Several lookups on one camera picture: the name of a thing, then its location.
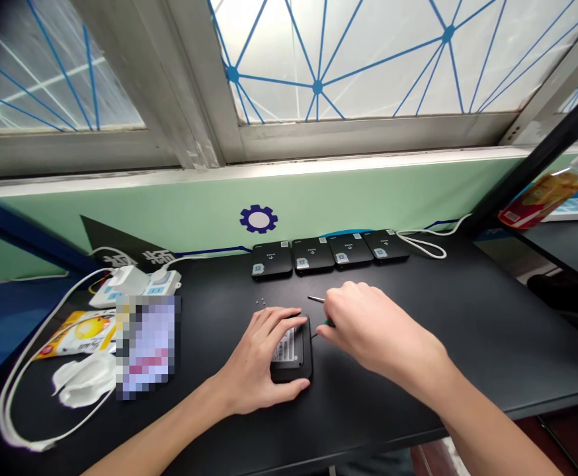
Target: blue gear logo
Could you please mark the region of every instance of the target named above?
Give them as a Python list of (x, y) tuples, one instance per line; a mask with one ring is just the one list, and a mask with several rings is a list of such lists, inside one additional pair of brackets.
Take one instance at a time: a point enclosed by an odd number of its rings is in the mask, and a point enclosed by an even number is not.
[(247, 227), (248, 232), (258, 231), (261, 235), (276, 228), (278, 221), (271, 208), (261, 208), (260, 205), (252, 205), (249, 210), (244, 208), (241, 215), (241, 225)]

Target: charging cable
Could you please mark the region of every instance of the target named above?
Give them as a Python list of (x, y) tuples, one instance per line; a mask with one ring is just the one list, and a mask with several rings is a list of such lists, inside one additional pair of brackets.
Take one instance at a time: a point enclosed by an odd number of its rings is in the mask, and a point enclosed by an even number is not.
[[(99, 247), (99, 248), (96, 248), (93, 251), (91, 251), (87, 256), (93, 256), (95, 253), (97, 253), (98, 251), (102, 251), (102, 250), (109, 250), (109, 251), (114, 251), (115, 253), (119, 253), (120, 255), (122, 255), (126, 259), (126, 262), (128, 264), (132, 264), (132, 259), (130, 259), (130, 257), (126, 253), (118, 250), (117, 248)], [(69, 272), (66, 272), (64, 274), (51, 274), (49, 276), (31, 276), (30, 278), (14, 278), (14, 279), (11, 279), (8, 281), (10, 281), (10, 282), (24, 282), (24, 281), (35, 281), (35, 280), (39, 280), (39, 279), (49, 279), (49, 278), (66, 278), (68, 275), (69, 275)]]
[[(454, 228), (452, 228), (450, 231), (445, 231), (443, 233), (441, 233), (440, 231), (422, 229), (422, 230), (399, 230), (399, 231), (396, 231), (396, 234), (399, 238), (403, 239), (406, 243), (413, 245), (415, 248), (422, 250), (426, 255), (430, 256), (431, 258), (443, 259), (446, 256), (448, 256), (448, 253), (446, 253), (446, 251), (442, 247), (435, 245), (434, 243), (428, 243), (427, 241), (422, 241), (422, 240), (418, 240), (416, 238), (410, 238), (409, 236), (404, 236), (403, 233), (431, 233), (431, 234), (436, 235), (436, 236), (449, 236), (449, 235), (456, 233), (456, 231), (459, 229), (459, 225), (461, 225), (461, 223), (467, 217), (469, 217), (471, 215), (472, 214), (463, 215), (459, 219), (459, 221), (456, 222), (456, 225), (454, 226)], [(426, 250), (426, 248), (419, 246), (419, 245), (426, 245), (426, 246), (430, 246), (432, 248), (438, 249), (441, 254), (440, 255), (433, 255), (430, 251)]]
[(131, 265), (133, 264), (134, 260), (132, 258), (130, 258), (126, 253), (124, 253), (123, 251), (118, 250), (117, 248), (111, 248), (111, 247), (99, 247), (99, 248), (95, 248), (93, 251), (91, 251), (88, 256), (93, 256), (95, 253), (97, 253), (98, 251), (103, 251), (103, 250), (109, 250), (109, 251), (114, 251), (115, 253), (119, 253), (120, 255), (122, 255), (125, 259), (126, 259), (126, 264), (127, 265)]
[[(4, 440), (7, 443), (9, 443), (10, 445), (16, 446), (18, 448), (26, 448), (26, 449), (33, 451), (33, 452), (43, 452), (43, 451), (48, 450), (49, 448), (51, 448), (55, 444), (56, 441), (61, 440), (62, 438), (65, 438), (66, 436), (69, 436), (71, 433), (76, 431), (80, 426), (85, 424), (88, 421), (88, 419), (91, 418), (95, 414), (95, 412), (97, 412), (99, 410), (99, 408), (104, 404), (104, 402), (108, 399), (108, 397), (110, 397), (110, 394), (113, 392), (113, 390), (109, 391), (102, 398), (102, 400), (97, 404), (97, 406), (93, 409), (93, 411), (91, 411), (86, 416), (86, 418), (84, 418), (77, 426), (73, 427), (71, 430), (67, 431), (66, 433), (64, 433), (60, 436), (56, 436), (54, 438), (49, 438), (48, 440), (42, 440), (42, 441), (37, 441), (37, 442), (30, 442), (28, 440), (25, 440), (22, 436), (20, 436), (18, 434), (18, 432), (16, 431), (16, 429), (13, 426), (13, 422), (11, 421), (11, 403), (13, 402), (13, 396), (16, 393), (16, 389), (18, 388), (18, 384), (20, 383), (22, 375), (25, 373), (26, 369), (29, 367), (31, 362), (33, 362), (33, 359), (42, 351), (42, 349), (44, 349), (44, 347), (47, 346), (47, 344), (53, 339), (53, 337), (48, 342), (45, 342), (44, 345), (42, 347), (40, 347), (39, 351), (35, 352), (29, 358), (29, 360), (27, 360), (24, 367), (22, 367), (22, 369), (18, 372), (18, 374), (16, 376), (16, 372), (18, 371), (18, 367), (20, 367), (20, 364), (22, 364), (22, 361), (24, 360), (24, 356), (26, 356), (26, 354), (29, 352), (29, 350), (33, 346), (36, 339), (40, 336), (42, 331), (46, 328), (47, 324), (51, 321), (53, 316), (58, 312), (58, 310), (66, 302), (66, 300), (73, 293), (73, 291), (75, 291), (82, 283), (84, 283), (85, 281), (87, 281), (88, 279), (92, 278), (94, 275), (96, 275), (97, 273), (102, 272), (102, 271), (109, 271), (111, 274), (115, 273), (115, 269), (113, 269), (113, 268), (102, 268), (100, 270), (93, 271), (88, 276), (80, 279), (80, 281), (78, 281), (76, 284), (74, 284), (73, 287), (71, 289), (69, 289), (69, 291), (64, 295), (64, 297), (60, 300), (60, 302), (51, 311), (51, 313), (46, 317), (44, 322), (40, 325), (40, 328), (36, 331), (35, 335), (31, 338), (31, 340), (29, 341), (27, 346), (24, 348), (24, 350), (20, 354), (20, 357), (18, 357), (16, 364), (13, 366), (13, 369), (11, 370), (9, 377), (7, 378), (7, 381), (5, 382), (5, 385), (3, 386), (3, 389), (0, 392), (0, 433), (1, 433), (2, 437), (4, 438)], [(11, 385), (11, 382), (14, 380), (15, 376), (16, 376), (16, 378), (15, 378), (15, 381), (13, 382), (13, 386), (11, 386), (11, 389), (9, 389), (9, 386)]]
[(150, 276), (150, 280), (154, 284), (161, 284), (162, 282), (166, 282), (168, 279), (168, 266), (173, 264), (177, 261), (184, 261), (186, 259), (206, 259), (207, 257), (200, 257), (200, 256), (185, 256), (177, 259), (173, 259), (172, 261), (168, 261), (165, 263), (161, 268), (156, 270), (152, 276)]

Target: green wall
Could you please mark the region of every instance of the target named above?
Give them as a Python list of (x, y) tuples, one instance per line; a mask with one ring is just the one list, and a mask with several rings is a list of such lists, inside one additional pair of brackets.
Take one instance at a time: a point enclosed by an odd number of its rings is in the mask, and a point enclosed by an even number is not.
[[(458, 218), (470, 212), (520, 160), (13, 196), (0, 198), (0, 205), (85, 252), (91, 248), (81, 214), (174, 252), (251, 248), (256, 243), (345, 229), (417, 228)], [(275, 230), (259, 235), (240, 224), (241, 210), (252, 204), (274, 210)], [(0, 241), (0, 278), (58, 272), (55, 266)]]

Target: plastic bag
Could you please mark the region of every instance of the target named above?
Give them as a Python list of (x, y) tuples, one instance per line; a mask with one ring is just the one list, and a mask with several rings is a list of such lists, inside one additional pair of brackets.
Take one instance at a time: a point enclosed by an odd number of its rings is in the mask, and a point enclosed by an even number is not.
[(98, 350), (114, 352), (116, 327), (114, 309), (76, 311), (53, 334), (35, 360), (70, 354), (92, 354)]

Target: left hand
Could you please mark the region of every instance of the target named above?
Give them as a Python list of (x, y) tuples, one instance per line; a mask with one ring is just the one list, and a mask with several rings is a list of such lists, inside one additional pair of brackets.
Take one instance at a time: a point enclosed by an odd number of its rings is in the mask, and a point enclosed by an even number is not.
[(243, 338), (223, 368), (207, 383), (221, 395), (228, 415), (245, 415), (257, 409), (295, 399), (310, 384), (307, 379), (276, 384), (269, 366), (274, 349), (291, 328), (304, 324), (299, 307), (267, 307), (254, 313)]

